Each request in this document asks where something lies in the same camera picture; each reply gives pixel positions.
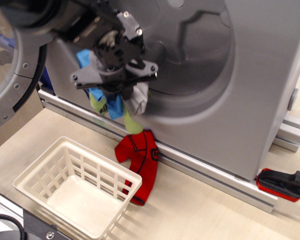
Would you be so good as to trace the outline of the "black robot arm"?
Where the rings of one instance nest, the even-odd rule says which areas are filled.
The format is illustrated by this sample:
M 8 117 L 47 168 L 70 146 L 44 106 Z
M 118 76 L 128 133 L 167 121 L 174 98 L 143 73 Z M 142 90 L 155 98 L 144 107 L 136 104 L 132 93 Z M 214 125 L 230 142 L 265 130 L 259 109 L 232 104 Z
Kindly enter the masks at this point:
M 135 85 L 157 78 L 158 65 L 145 59 L 140 25 L 107 0 L 0 0 L 0 10 L 18 30 L 92 51 L 94 61 L 70 75 L 77 89 L 99 88 L 127 100 Z

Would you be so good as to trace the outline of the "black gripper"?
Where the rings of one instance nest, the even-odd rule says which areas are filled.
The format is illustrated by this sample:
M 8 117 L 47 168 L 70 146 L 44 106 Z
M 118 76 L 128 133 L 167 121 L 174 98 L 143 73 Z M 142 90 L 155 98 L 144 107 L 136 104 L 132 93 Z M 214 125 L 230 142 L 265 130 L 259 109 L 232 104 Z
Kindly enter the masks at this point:
M 157 78 L 159 66 L 147 60 L 132 60 L 122 67 L 98 70 L 96 63 L 89 64 L 70 74 L 69 80 L 77 89 L 99 88 L 106 96 L 120 94 L 123 100 L 131 98 L 134 85 Z

